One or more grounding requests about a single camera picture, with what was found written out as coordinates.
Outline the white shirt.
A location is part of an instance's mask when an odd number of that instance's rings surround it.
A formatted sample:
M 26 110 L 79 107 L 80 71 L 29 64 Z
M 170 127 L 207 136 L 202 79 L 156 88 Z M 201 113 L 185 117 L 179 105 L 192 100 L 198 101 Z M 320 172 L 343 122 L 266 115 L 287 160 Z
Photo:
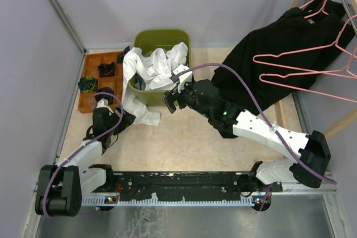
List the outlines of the white shirt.
M 145 91 L 171 90 L 174 87 L 170 79 L 171 73 L 187 62 L 188 51 L 186 44 L 181 42 L 168 51 L 157 48 L 148 57 L 143 55 L 139 47 L 134 47 L 126 53 L 123 60 L 122 106 L 124 111 L 136 117 L 134 125 L 158 126 L 160 113 L 149 111 L 146 105 L 137 99 L 136 93 L 129 88 L 130 80 L 137 74 L 144 82 Z

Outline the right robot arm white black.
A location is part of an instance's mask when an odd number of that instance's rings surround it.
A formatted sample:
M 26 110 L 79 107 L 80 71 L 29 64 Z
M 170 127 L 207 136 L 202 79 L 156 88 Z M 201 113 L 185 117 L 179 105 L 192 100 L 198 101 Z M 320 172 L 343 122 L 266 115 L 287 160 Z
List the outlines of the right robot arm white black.
M 284 159 L 254 164 L 249 177 L 252 189 L 262 191 L 269 184 L 295 180 L 309 188 L 319 188 L 331 160 L 325 136 L 314 130 L 298 133 L 252 114 L 220 96 L 209 80 L 185 82 L 163 95 L 163 102 L 174 113 L 189 107 L 203 115 L 224 138 L 244 137 L 274 149 Z

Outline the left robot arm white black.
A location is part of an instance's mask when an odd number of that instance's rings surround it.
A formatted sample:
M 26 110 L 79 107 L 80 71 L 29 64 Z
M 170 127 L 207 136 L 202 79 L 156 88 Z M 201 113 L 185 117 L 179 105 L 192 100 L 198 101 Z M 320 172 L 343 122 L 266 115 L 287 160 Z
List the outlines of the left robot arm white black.
M 113 169 L 108 164 L 95 164 L 118 137 L 132 125 L 135 115 L 117 107 L 95 108 L 92 125 L 79 148 L 62 162 L 44 165 L 39 172 L 35 212 L 48 217 L 75 216 L 83 197 L 95 190 L 112 190 L 116 185 Z

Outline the grey shirt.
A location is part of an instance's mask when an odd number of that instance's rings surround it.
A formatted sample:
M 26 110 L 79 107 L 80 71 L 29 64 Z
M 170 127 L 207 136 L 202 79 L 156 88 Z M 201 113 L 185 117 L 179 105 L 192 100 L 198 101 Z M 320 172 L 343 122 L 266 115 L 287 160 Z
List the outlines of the grey shirt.
M 141 76 L 139 76 L 138 74 L 136 74 L 136 83 L 134 84 L 134 87 L 137 90 L 145 90 L 146 88 L 146 83 L 145 81 L 142 79 Z

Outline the black shirt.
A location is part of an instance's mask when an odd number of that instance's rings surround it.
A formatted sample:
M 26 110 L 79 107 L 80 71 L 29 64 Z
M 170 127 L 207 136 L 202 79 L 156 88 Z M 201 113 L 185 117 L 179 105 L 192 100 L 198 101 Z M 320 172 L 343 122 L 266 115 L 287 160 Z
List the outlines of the black shirt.
M 288 96 L 293 88 L 309 89 L 355 36 L 345 24 L 345 8 L 332 0 L 314 0 L 305 9 L 286 11 L 278 20 L 247 34 L 224 60 L 248 85 L 262 110 Z M 332 43 L 338 40 L 340 48 Z

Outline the pink hanger of white shirt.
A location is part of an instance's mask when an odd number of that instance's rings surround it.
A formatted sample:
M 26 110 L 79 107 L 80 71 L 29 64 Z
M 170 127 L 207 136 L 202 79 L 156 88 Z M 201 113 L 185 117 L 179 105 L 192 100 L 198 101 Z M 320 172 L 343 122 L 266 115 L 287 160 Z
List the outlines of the pink hanger of white shirt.
M 313 70 L 321 70 L 321 69 L 328 70 L 327 69 L 328 66 L 330 66 L 339 57 L 341 53 L 345 53 L 340 50 L 341 48 L 346 50 L 345 48 L 340 46 L 340 40 L 344 35 L 347 26 L 350 25 L 351 21 L 353 21 L 355 18 L 356 15 L 349 17 L 341 26 L 333 42 L 327 45 L 304 48 L 295 51 L 282 52 L 278 55 L 258 54 L 258 55 L 262 55 L 262 57 L 258 57 L 257 60 L 263 62 L 278 63 L 282 65 L 302 67 L 302 68 L 313 69 Z

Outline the pink hanger of grey shirt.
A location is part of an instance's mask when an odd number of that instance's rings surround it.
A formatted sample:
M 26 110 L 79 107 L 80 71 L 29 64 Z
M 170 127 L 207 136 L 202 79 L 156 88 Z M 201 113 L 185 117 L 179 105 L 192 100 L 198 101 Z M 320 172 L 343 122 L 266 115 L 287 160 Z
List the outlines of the pink hanger of grey shirt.
M 311 89 L 311 87 L 313 86 L 313 84 L 316 82 L 317 78 L 319 78 L 320 75 L 336 76 L 336 77 L 342 77 L 342 78 L 354 79 L 354 80 L 356 79 L 356 74 L 350 71 L 350 65 L 352 63 L 352 60 L 356 58 L 356 51 L 351 53 L 342 48 L 340 50 L 342 52 L 347 53 L 349 55 L 349 59 L 345 66 L 343 66 L 340 69 L 334 69 L 334 70 L 325 70 L 325 69 L 313 70 L 313 69 L 307 69 L 307 68 L 290 66 L 290 65 L 282 65 L 272 62 L 258 61 L 257 58 L 262 57 L 262 55 L 254 56 L 253 61 L 257 64 L 272 66 L 278 69 L 276 72 L 261 73 L 258 76 L 258 78 L 263 83 L 271 84 L 274 86 L 280 86 L 291 90 L 305 91 L 313 94 L 331 97 L 334 99 L 356 103 L 355 99 L 348 99 L 342 96 L 331 95 L 328 93 L 323 93 Z

